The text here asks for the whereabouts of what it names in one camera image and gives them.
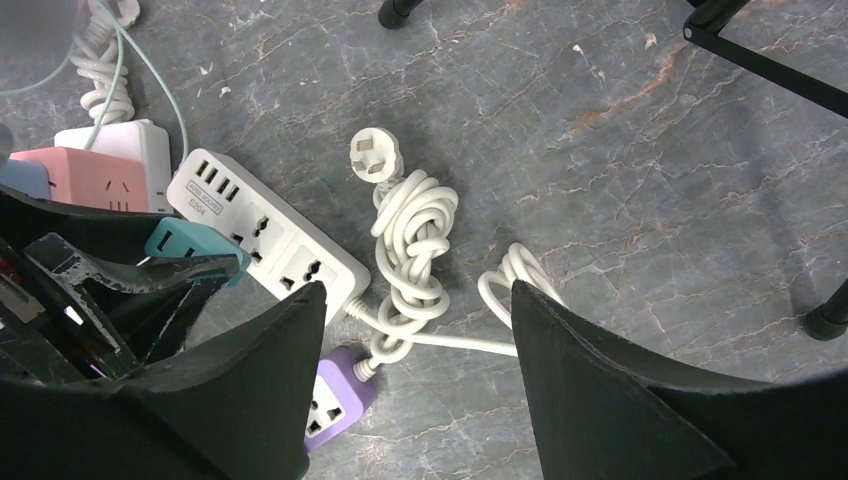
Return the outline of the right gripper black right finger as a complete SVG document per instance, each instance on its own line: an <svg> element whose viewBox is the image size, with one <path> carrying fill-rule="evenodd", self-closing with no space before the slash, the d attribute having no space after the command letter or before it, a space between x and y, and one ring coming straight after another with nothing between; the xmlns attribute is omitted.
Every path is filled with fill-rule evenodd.
<svg viewBox="0 0 848 480"><path fill-rule="evenodd" d="M768 383L700 369L511 289L547 479L843 479L847 373Z"/></svg>

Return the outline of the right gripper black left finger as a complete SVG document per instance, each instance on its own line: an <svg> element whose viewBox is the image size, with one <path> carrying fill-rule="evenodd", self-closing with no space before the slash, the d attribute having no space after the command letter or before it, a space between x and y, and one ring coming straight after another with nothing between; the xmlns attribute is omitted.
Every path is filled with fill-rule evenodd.
<svg viewBox="0 0 848 480"><path fill-rule="evenodd" d="M327 293L116 380L1 382L5 479L299 479Z"/></svg>

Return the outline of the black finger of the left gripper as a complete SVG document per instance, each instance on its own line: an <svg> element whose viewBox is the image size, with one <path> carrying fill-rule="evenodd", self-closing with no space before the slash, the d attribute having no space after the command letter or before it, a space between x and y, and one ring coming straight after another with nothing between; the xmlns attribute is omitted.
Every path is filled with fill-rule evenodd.
<svg viewBox="0 0 848 480"><path fill-rule="evenodd" d="M202 308L240 271L234 254L115 263L56 233L24 255L59 309L60 353L86 378L125 377L178 354Z"/></svg>
<svg viewBox="0 0 848 480"><path fill-rule="evenodd" d="M55 233L89 255L136 265L146 257L145 244L165 217L64 204L1 188L1 239L19 254Z"/></svg>

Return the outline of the teal usb charger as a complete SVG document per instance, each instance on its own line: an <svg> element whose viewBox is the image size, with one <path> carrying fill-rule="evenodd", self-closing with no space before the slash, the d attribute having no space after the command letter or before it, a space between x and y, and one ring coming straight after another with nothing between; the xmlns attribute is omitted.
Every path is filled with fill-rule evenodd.
<svg viewBox="0 0 848 480"><path fill-rule="evenodd" d="M144 250L145 255L151 258L234 255L239 262L239 271L226 287L237 285L251 265L248 253L214 228L175 217L159 221Z"/></svg>

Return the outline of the pink cube socket adapter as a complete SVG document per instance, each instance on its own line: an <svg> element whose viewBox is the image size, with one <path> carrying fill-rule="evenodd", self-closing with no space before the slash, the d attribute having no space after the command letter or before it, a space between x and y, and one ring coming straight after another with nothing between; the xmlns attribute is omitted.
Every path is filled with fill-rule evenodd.
<svg viewBox="0 0 848 480"><path fill-rule="evenodd" d="M53 201L121 212L148 210L145 170L137 160L67 147L19 151L11 158L46 168Z"/></svg>

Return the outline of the white multicolour power strip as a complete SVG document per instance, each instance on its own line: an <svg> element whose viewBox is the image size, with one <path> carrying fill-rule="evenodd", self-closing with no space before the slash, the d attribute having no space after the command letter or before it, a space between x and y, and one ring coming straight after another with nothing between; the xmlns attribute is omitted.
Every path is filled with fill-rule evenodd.
<svg viewBox="0 0 848 480"><path fill-rule="evenodd" d="M147 212L172 213L165 192L172 178L166 131L150 120L112 123L100 128L90 151L141 162L146 176Z"/></svg>

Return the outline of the blue usb charger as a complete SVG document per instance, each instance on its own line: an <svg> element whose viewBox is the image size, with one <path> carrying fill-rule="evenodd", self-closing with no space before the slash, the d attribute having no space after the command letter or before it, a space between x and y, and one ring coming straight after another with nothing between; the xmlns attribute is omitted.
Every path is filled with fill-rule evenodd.
<svg viewBox="0 0 848 480"><path fill-rule="evenodd" d="M9 159L1 184L36 199L51 199L48 170L40 163Z"/></svg>

